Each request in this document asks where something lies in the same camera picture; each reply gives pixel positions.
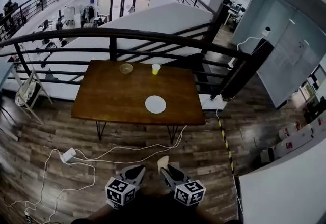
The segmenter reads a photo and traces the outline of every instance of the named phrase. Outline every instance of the table leg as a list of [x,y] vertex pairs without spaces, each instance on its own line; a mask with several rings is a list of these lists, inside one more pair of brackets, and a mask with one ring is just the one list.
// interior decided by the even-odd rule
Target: table leg
[[96,129],[97,129],[97,136],[98,136],[98,139],[99,140],[102,140],[102,135],[103,135],[103,132],[104,132],[104,129],[105,129],[105,126],[106,126],[106,122],[102,128],[102,131],[100,130],[100,122],[97,122],[96,121]]
[[176,127],[175,130],[174,130],[174,126],[173,126],[173,128],[172,128],[172,135],[171,135],[171,131],[170,131],[170,129],[169,129],[169,126],[167,125],[171,144],[173,144],[174,137],[175,137],[175,135],[176,135],[176,133],[177,133],[178,127],[179,127],[179,126],[177,125],[177,127]]
[[228,14],[228,17],[226,18],[224,25],[226,25],[226,23],[228,22],[229,18],[230,18],[231,13]]

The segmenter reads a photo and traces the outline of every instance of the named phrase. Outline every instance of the wire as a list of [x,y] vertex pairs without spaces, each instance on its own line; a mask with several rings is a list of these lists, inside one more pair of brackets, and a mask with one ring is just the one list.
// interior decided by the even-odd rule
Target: wire
[[[187,126],[185,126],[182,131],[180,132],[178,138],[177,138],[177,141],[175,143],[175,145],[173,146],[164,146],[164,145],[160,145],[160,144],[155,144],[155,145],[150,145],[150,146],[146,146],[146,147],[142,147],[142,148],[139,148],[139,149],[135,149],[135,148],[130,148],[130,147],[123,147],[123,146],[115,146],[113,147],[112,149],[110,149],[109,151],[107,151],[106,153],[102,154],[101,156],[98,156],[96,158],[93,158],[93,159],[90,159],[90,158],[87,158],[84,153],[79,150],[79,149],[75,149],[75,151],[79,151],[82,156],[85,158],[85,159],[80,159],[78,157],[73,157],[75,159],[78,159],[78,160],[82,160],[82,161],[95,161],[95,162],[110,162],[110,163],[119,163],[119,164],[130,164],[130,163],[138,163],[138,162],[142,162],[150,157],[152,157],[153,155],[157,154],[157,153],[161,153],[161,152],[165,152],[165,151],[168,151],[172,148],[176,148],[179,143],[181,142],[181,139],[182,139],[182,134],[183,134],[183,131],[184,129],[186,128]],[[120,149],[126,149],[126,150],[133,150],[133,151],[140,151],[140,150],[143,150],[143,149],[147,149],[147,148],[152,148],[152,147],[155,147],[155,146],[160,146],[160,147],[164,147],[164,148],[167,148],[165,150],[162,150],[162,151],[158,151],[158,152],[155,152],[153,153],[152,155],[146,157],[145,159],[142,159],[140,161],[133,161],[133,162],[118,162],[118,161],[105,161],[105,160],[98,160],[99,158],[103,157],[104,155],[108,154],[109,152],[111,152],[112,150],[116,149],[116,148],[120,148]]]
[[[47,164],[47,162],[49,161],[49,159],[51,158],[51,155],[52,155],[52,153],[53,153],[54,151],[57,151],[57,152],[59,153],[60,157],[61,157],[61,153],[60,153],[60,151],[57,150],[57,149],[53,149],[53,150],[51,151],[51,153],[50,153],[48,159],[46,160],[46,162],[45,162],[45,164],[44,164],[44,172],[43,172],[43,178],[42,178],[42,188],[41,188],[41,191],[40,191],[40,200],[39,200],[38,202],[36,202],[36,203],[32,203],[32,202],[30,202],[30,201],[15,201],[14,203],[10,204],[9,206],[8,206],[8,205],[5,205],[6,207],[10,208],[10,207],[12,207],[12,206],[13,206],[15,203],[17,203],[17,202],[25,202],[25,215],[29,216],[32,220],[34,220],[34,221],[37,222],[38,224],[41,224],[41,223],[38,222],[36,219],[34,219],[32,216],[30,216],[28,210],[29,210],[29,209],[31,209],[31,210],[36,210],[36,205],[39,204],[39,203],[42,201],[42,191],[43,191],[43,188],[44,188],[44,178],[45,178],[45,172],[46,172],[46,164]],[[56,213],[57,205],[58,205],[58,198],[59,198],[59,196],[61,195],[62,192],[67,191],[67,190],[80,191],[80,190],[83,190],[83,189],[86,189],[86,188],[92,187],[92,186],[94,186],[94,184],[95,184],[95,180],[96,180],[96,170],[95,170],[95,167],[94,167],[94,166],[92,166],[92,165],[88,165],[88,164],[85,164],[85,163],[82,163],[82,162],[74,162],[74,163],[67,163],[67,162],[65,162],[65,164],[66,164],[66,165],[76,165],[76,164],[81,164],[81,165],[86,165],[86,166],[88,166],[88,167],[92,167],[92,168],[94,169],[94,181],[93,181],[93,184],[91,184],[91,185],[87,185],[87,186],[85,186],[85,187],[83,187],[83,188],[81,188],[81,189],[62,189],[62,190],[60,191],[60,193],[59,193],[59,194],[57,195],[57,197],[56,197],[55,207],[54,207],[54,209],[53,209],[53,213],[52,213],[52,215],[49,217],[49,220],[46,221],[46,222],[44,222],[43,224],[50,223],[51,218],[52,218],[52,217],[54,216],[54,214]],[[33,205],[35,208],[33,209],[33,208],[31,208],[31,207],[27,207],[27,203],[30,203],[30,204]]]
[[260,38],[256,38],[256,37],[248,37],[245,41],[237,44],[236,48],[237,50],[239,51],[239,46],[242,45],[242,44],[245,44],[249,39],[262,39],[264,36],[260,37]]
[[254,52],[252,52],[251,55],[252,55],[253,53],[255,53],[258,49],[260,49],[263,45],[265,45],[266,42],[267,42],[267,40],[266,40],[264,43],[262,43],[261,46],[258,47]]
[[[217,117],[218,119],[220,119],[219,116],[218,116],[218,110],[216,110],[216,113],[215,113],[215,114],[216,114],[216,117]],[[239,201],[240,210],[241,210],[241,212],[242,212],[242,215],[244,216],[244,214],[243,214],[243,209],[242,209],[242,205],[241,205],[241,201],[240,201],[240,198],[239,198],[239,195],[238,195],[238,190],[237,190],[236,185],[235,185],[234,174],[232,174],[232,177],[233,177],[233,183],[234,183],[235,192],[236,192],[236,198],[237,198],[238,201]]]
[[[106,153],[102,154],[101,156],[99,156],[99,157],[97,157],[97,158],[94,158],[94,159],[89,159],[89,158],[87,158],[81,150],[76,149],[75,151],[79,151],[79,152],[81,152],[81,154],[83,155],[83,157],[84,157],[85,159],[81,159],[81,158],[74,157],[74,156],[73,156],[73,158],[75,158],[75,159],[77,159],[77,160],[81,160],[81,161],[87,161],[87,162],[109,162],[109,163],[120,163],[120,164],[130,164],[130,163],[138,163],[138,162],[142,162],[142,161],[145,161],[145,160],[147,160],[148,158],[154,156],[154,155],[157,154],[157,153],[165,152],[165,151],[168,151],[168,150],[170,150],[170,149],[172,149],[172,148],[176,148],[176,147],[180,144],[180,142],[181,142],[182,134],[183,134],[183,131],[184,131],[184,129],[185,129],[186,127],[187,127],[187,126],[185,126],[185,127],[182,129],[182,131],[180,132],[180,134],[179,134],[179,136],[178,136],[178,138],[177,138],[177,141],[176,141],[175,145],[173,145],[173,146],[164,146],[164,145],[161,145],[161,144],[155,144],[155,145],[150,145],[150,146],[142,147],[142,148],[139,148],[139,149],[130,148],[130,147],[116,146],[116,147],[113,147],[112,149],[110,149],[109,151],[107,151]],[[117,161],[98,160],[99,158],[103,157],[104,155],[108,154],[109,152],[111,152],[112,150],[117,149],[117,148],[120,148],[120,149],[127,149],[127,150],[133,150],[133,151],[140,151],[140,150],[147,149],[147,148],[151,148],[151,147],[155,147],[155,146],[160,146],[160,147],[164,147],[164,148],[167,148],[167,149],[162,150],[162,151],[155,152],[155,153],[153,153],[152,155],[146,157],[145,159],[142,159],[142,160],[139,160],[139,161],[133,161],[133,162],[117,162]],[[22,200],[22,201],[15,201],[15,202],[13,202],[12,204],[10,204],[9,206],[8,206],[8,205],[5,205],[6,207],[10,208],[10,207],[12,207],[12,206],[13,206],[15,203],[17,203],[17,202],[25,202],[25,215],[27,215],[28,217],[30,217],[30,218],[31,218],[33,221],[35,221],[37,224],[41,224],[41,223],[38,222],[37,220],[35,220],[32,216],[30,216],[28,210],[29,210],[29,209],[31,209],[31,210],[36,210],[36,205],[39,204],[39,203],[42,201],[42,199],[43,199],[43,197],[42,197],[42,191],[43,191],[43,188],[44,188],[44,178],[45,178],[45,172],[46,172],[46,164],[47,164],[47,162],[50,160],[51,155],[52,155],[52,153],[53,153],[54,151],[57,151],[57,152],[59,153],[60,157],[62,156],[61,153],[60,153],[60,151],[59,151],[58,149],[53,149],[53,150],[51,151],[51,153],[50,153],[48,159],[46,160],[46,162],[45,162],[45,164],[44,164],[44,171],[43,171],[43,177],[42,177],[42,188],[41,188],[41,191],[40,191],[40,200],[39,200],[38,202],[36,202],[36,203],[32,203],[32,202],[30,202],[30,201],[24,201],[24,200]],[[91,184],[91,185],[87,185],[87,186],[85,186],[85,187],[83,187],[83,188],[81,188],[81,189],[62,189],[62,190],[60,191],[60,193],[56,196],[55,207],[54,207],[54,209],[53,209],[53,213],[52,213],[51,216],[49,217],[48,221],[44,222],[43,224],[57,223],[57,222],[50,222],[50,221],[51,221],[51,218],[55,215],[55,213],[56,213],[56,211],[57,211],[58,198],[59,198],[59,196],[61,195],[62,192],[64,192],[64,191],[68,191],[68,190],[71,190],[71,191],[80,191],[80,190],[83,190],[83,189],[86,189],[86,188],[89,188],[89,187],[92,187],[92,186],[95,185],[95,180],[96,180],[96,169],[95,169],[94,166],[89,165],[89,164],[85,164],[85,163],[83,163],[83,162],[73,162],[73,163],[67,163],[67,162],[65,162],[65,164],[66,164],[66,165],[76,165],[76,164],[80,164],[80,165],[85,165],[85,166],[88,166],[88,167],[92,167],[92,168],[94,169],[94,180],[93,180],[93,184]],[[28,206],[27,206],[27,203],[29,203],[30,206],[34,206],[34,208],[28,207]]]

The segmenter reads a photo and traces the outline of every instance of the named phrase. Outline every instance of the glass door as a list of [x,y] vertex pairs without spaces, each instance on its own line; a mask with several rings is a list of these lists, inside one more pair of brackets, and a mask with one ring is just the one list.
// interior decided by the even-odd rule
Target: glass door
[[122,16],[126,16],[130,14],[129,11],[131,9],[131,6],[134,6],[133,0],[123,0],[122,6],[123,6]]
[[112,18],[115,20],[121,17],[122,0],[112,0]]

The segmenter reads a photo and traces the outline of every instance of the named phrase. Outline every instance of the extension cord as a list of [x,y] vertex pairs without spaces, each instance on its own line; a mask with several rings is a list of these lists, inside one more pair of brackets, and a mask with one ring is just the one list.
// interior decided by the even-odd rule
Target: extension cord
[[[83,162],[74,162],[74,163],[68,163],[68,161],[70,161],[72,158],[74,159],[77,159],[77,160],[81,160],[81,161],[91,161],[91,162],[110,162],[110,163],[120,163],[120,164],[130,164],[130,163],[138,163],[138,162],[142,162],[142,161],[145,161],[147,160],[148,158],[154,156],[155,154],[157,153],[161,153],[161,152],[165,152],[165,151],[168,151],[172,148],[176,148],[180,142],[181,142],[181,139],[182,139],[182,133],[184,131],[184,129],[186,128],[187,126],[185,126],[182,131],[180,132],[178,138],[177,138],[177,141],[175,143],[175,145],[173,146],[164,146],[164,145],[161,145],[161,144],[155,144],[155,145],[150,145],[150,146],[146,146],[146,147],[143,147],[143,148],[139,148],[139,149],[134,149],[134,148],[129,148],[129,147],[122,147],[122,146],[116,146],[116,147],[113,147],[112,149],[110,149],[109,151],[107,151],[106,153],[104,153],[103,155],[97,157],[97,158],[94,158],[94,159],[88,159],[81,150],[79,149],[74,149],[73,147],[71,147],[69,150],[67,150],[64,154],[61,154],[60,151],[58,149],[53,149],[48,157],[48,159],[46,160],[45,164],[44,164],[44,172],[43,172],[43,178],[42,178],[42,188],[41,188],[41,191],[40,191],[40,200],[36,203],[32,203],[30,201],[15,201],[13,202],[12,204],[10,204],[9,206],[8,205],[5,205],[6,207],[10,208],[12,207],[15,203],[17,202],[25,202],[25,216],[27,219],[31,218],[32,220],[34,220],[36,223],[38,224],[41,224],[40,222],[38,222],[37,220],[35,220],[32,216],[30,216],[28,210],[31,209],[31,210],[36,210],[36,205],[39,204],[41,201],[42,201],[42,191],[43,191],[43,188],[44,188],[44,178],[45,178],[45,172],[46,172],[46,164],[47,162],[49,161],[49,159],[51,158],[51,155],[54,151],[57,151],[60,155],[60,160],[62,163],[66,164],[66,165],[75,165],[75,164],[81,164],[81,165],[86,165],[88,167],[92,167],[94,169],[94,181],[93,181],[93,184],[91,185],[88,185],[88,186],[85,186],[81,189],[62,189],[61,192],[56,196],[56,202],[55,202],[55,207],[53,209],[53,214],[49,217],[49,220],[44,222],[43,224],[47,224],[51,221],[51,218],[54,216],[54,214],[56,213],[56,210],[57,210],[57,205],[58,205],[58,198],[59,196],[61,195],[62,192],[64,191],[67,191],[67,190],[71,190],[71,191],[80,191],[80,190],[83,190],[83,189],[86,189],[86,188],[89,188],[89,187],[92,187],[95,185],[95,180],[96,180],[96,169],[94,166],[92,165],[88,165],[88,164],[85,164]],[[116,148],[121,148],[121,149],[128,149],[128,150],[134,150],[134,151],[140,151],[140,150],[143,150],[143,149],[147,149],[147,148],[151,148],[151,147],[154,147],[154,146],[159,146],[159,147],[164,147],[164,148],[167,148],[165,150],[162,150],[162,151],[158,151],[158,152],[155,152],[153,153],[152,155],[146,157],[145,159],[142,159],[140,161],[133,161],[133,162],[114,162],[114,161],[105,161],[105,160],[98,160],[99,158],[103,157],[104,155],[108,154],[110,151],[112,151],[113,149],[116,149]],[[80,159],[80,158],[77,158],[75,157],[76,156],[76,151],[79,151],[81,152],[81,154],[83,155],[83,157],[85,159]],[[30,203],[31,205],[34,206],[34,208],[31,208],[31,207],[28,207],[27,206],[27,203]]]

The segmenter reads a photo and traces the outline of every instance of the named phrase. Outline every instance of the floor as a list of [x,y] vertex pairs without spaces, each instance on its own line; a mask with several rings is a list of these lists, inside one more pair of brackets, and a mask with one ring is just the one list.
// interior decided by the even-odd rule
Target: floor
[[[0,123],[11,126],[20,137],[18,142],[0,132],[0,202],[9,204],[15,200],[38,201],[46,159],[52,149],[66,151],[80,148],[86,156],[96,157],[114,146],[140,148],[155,143],[169,145],[167,130],[158,126],[126,124],[107,125],[103,140],[97,139],[94,122],[72,119],[72,103],[55,101],[51,106],[43,100],[36,113],[45,121],[39,125],[29,120],[8,96],[2,98],[2,106],[12,115],[0,114]],[[141,189],[146,194],[164,194],[169,189],[159,179],[156,162],[163,155],[186,170],[193,179],[199,179],[207,188],[205,210],[223,221],[237,219],[235,188],[228,155],[219,131],[215,113],[206,113],[206,125],[187,127],[180,145],[168,152],[146,160],[146,175]],[[260,79],[255,75],[239,94],[219,113],[235,162],[235,173],[240,175],[252,170],[251,162],[260,150],[278,142],[278,130],[289,122],[304,123],[302,112],[289,102],[281,110],[275,110]],[[108,160],[136,161],[158,149],[129,152],[116,150],[105,156]],[[71,223],[86,217],[105,203],[104,187],[110,176],[123,166],[111,163],[95,163],[96,185],[83,191],[62,193],[58,210],[51,221]],[[54,198],[62,188],[80,188],[92,183],[91,168],[63,165],[57,154],[48,162],[45,175],[43,200],[34,213],[41,223],[53,212]],[[9,224],[23,223],[24,206],[17,203],[12,208],[0,207],[0,214]]]
[[230,27],[222,24],[213,43],[223,47],[234,47],[230,44],[232,36],[233,32],[230,31]]

